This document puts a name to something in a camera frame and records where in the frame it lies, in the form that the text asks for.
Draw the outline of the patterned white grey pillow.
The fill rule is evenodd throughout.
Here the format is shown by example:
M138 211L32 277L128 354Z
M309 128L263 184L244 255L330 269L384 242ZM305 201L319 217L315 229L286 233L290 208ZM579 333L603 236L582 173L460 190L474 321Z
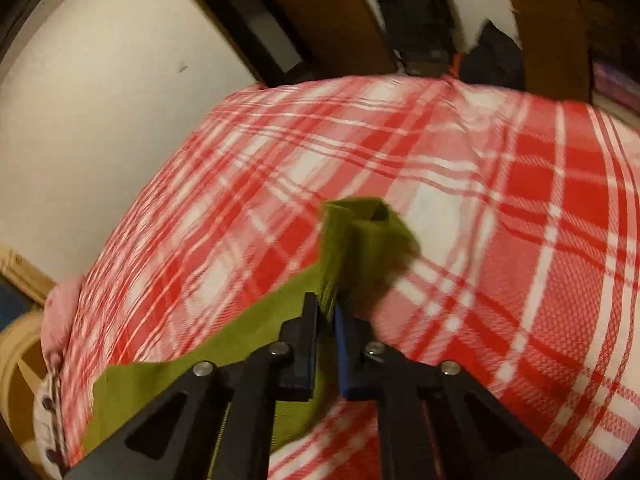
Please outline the patterned white grey pillow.
M34 401L34 431L44 471L52 479L63 479L68 471L66 442L60 400L60 382L48 373Z

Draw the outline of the green striped knit sweater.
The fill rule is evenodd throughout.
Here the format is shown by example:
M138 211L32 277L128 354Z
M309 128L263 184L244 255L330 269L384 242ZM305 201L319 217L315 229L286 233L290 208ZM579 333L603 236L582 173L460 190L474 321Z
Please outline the green striped knit sweater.
M104 370L93 386L85 451L94 451L189 366L203 360L218 366L232 364L275 341L281 324L300 315L308 292L317 295L324 322L332 320L340 295L345 297L346 307L372 307L419 249L413 232L379 198L354 197L325 203L314 263L180 358L117 364Z

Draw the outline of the wooden bed headboard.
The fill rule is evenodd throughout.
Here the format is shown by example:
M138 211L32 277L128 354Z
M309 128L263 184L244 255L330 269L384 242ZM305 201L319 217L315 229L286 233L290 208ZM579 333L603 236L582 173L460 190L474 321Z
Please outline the wooden bed headboard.
M33 310L1 333L1 415L18 446L35 462L39 458L34 401L47 375L40 344L42 319L42 311Z

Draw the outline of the stack of colourful items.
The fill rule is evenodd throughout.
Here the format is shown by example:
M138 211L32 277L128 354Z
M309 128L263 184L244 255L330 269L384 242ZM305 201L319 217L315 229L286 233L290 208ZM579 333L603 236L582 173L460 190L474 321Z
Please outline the stack of colourful items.
M617 68L599 61L592 64L592 78L594 92L634 114L639 114L640 86L637 81Z

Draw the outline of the black bag on floor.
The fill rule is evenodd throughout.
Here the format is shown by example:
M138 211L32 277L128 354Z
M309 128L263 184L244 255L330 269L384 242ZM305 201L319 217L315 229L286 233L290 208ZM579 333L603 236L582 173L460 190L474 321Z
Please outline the black bag on floor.
M468 52L454 42L449 0L376 0L397 61L410 76L450 75L466 84L523 91L525 67L518 44L485 20Z

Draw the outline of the pink floral pillow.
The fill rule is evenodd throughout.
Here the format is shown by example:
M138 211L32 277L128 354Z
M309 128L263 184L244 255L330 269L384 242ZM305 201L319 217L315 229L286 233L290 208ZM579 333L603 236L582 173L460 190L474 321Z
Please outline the pink floral pillow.
M50 290L44 303L40 342L50 373L57 372L62 366L85 280L85 275L80 274L59 282Z

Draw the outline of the red white plaid bedspread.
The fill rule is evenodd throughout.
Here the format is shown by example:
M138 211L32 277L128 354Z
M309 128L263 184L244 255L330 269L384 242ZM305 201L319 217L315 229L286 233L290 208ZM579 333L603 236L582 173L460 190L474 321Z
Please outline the red white plaid bedspread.
M318 257L329 200L385 200L420 252L374 309L455 360L579 477L639 429L639 133L598 108L454 79L254 86L214 107L88 273L61 375L88 453L111 365L180 358Z

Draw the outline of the brown wooden door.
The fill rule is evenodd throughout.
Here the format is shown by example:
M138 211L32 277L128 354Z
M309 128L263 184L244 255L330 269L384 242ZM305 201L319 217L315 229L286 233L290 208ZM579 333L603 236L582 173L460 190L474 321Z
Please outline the brown wooden door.
M397 70L367 0L194 0L268 87Z

